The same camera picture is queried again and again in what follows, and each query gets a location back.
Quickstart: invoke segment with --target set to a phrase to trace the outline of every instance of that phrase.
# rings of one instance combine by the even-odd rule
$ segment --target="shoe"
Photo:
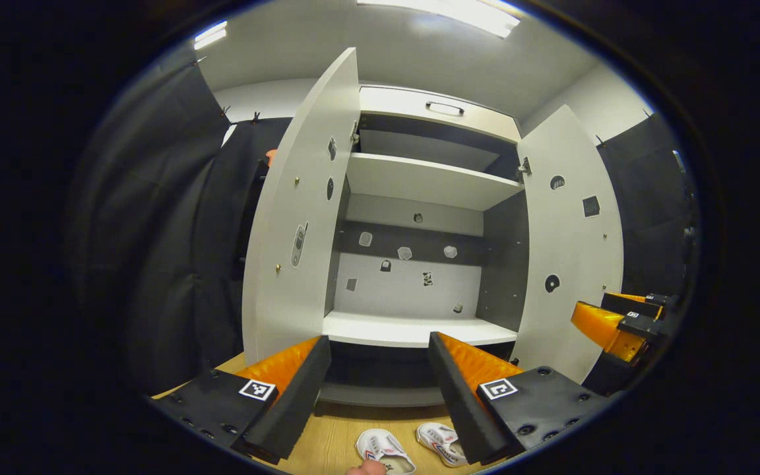
[[[422,424],[416,430],[416,439],[421,445],[435,451],[445,465],[468,465],[462,445],[459,445],[459,436],[450,427],[438,423]]]
[[[364,460],[383,463],[386,475],[410,475],[416,471],[416,464],[388,430],[369,429],[361,433],[356,439],[356,451]]]

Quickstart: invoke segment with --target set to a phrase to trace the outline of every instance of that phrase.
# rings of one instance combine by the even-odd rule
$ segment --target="open cabinet door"
[[[359,116],[356,49],[348,48],[299,106],[260,193],[242,288],[248,364],[322,333],[338,204]]]
[[[571,324],[577,301],[600,305],[623,278],[623,235],[612,181],[577,117],[562,106],[518,144],[530,217],[524,315],[512,358],[581,384],[602,349]]]

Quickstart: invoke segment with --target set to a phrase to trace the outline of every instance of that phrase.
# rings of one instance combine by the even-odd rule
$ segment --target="drawer handle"
[[[443,104],[441,102],[432,102],[432,100],[430,100],[430,102],[426,103],[426,107],[428,109],[430,109],[430,106],[445,106],[446,108],[459,109],[459,116],[462,116],[462,114],[465,114],[465,110],[462,109],[462,108],[460,108],[459,106],[452,106],[450,104]]]

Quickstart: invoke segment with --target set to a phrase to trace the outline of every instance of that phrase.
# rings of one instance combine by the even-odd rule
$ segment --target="human hand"
[[[351,466],[344,475],[386,475],[386,466],[377,460],[363,460],[361,466]]]

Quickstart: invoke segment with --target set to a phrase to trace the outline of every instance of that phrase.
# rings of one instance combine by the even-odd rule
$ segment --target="ceiling light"
[[[470,24],[501,38],[509,36],[510,31],[520,22],[515,16],[479,0],[356,0],[356,3],[435,13]]]
[[[203,31],[202,34],[200,34],[200,35],[198,35],[198,36],[195,37],[195,40],[196,40],[196,42],[200,42],[200,40],[205,39],[207,36],[212,35],[216,31],[224,30],[224,27],[226,27],[226,26],[227,26],[227,22],[223,21],[220,24],[212,26],[212,27],[208,28],[207,30]]]
[[[215,42],[217,39],[224,38],[224,36],[227,36],[227,30],[218,30],[212,35],[208,35],[202,40],[199,40],[199,42],[195,42],[193,48],[199,50],[209,45],[210,43]]]

